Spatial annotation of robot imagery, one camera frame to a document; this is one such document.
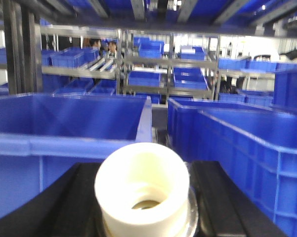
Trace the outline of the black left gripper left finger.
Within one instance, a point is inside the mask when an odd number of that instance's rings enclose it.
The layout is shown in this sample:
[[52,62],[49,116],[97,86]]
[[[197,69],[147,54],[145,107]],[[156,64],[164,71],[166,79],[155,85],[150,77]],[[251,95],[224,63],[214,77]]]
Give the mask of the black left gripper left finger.
[[0,218],[0,237],[104,237],[94,194],[99,163],[76,163],[32,200]]

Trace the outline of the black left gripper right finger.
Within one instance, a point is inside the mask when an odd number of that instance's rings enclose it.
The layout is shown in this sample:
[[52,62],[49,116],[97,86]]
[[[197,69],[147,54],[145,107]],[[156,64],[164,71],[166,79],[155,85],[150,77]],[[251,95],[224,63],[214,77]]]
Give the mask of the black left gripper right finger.
[[197,203],[197,237],[284,237],[234,184],[217,161],[189,163]]

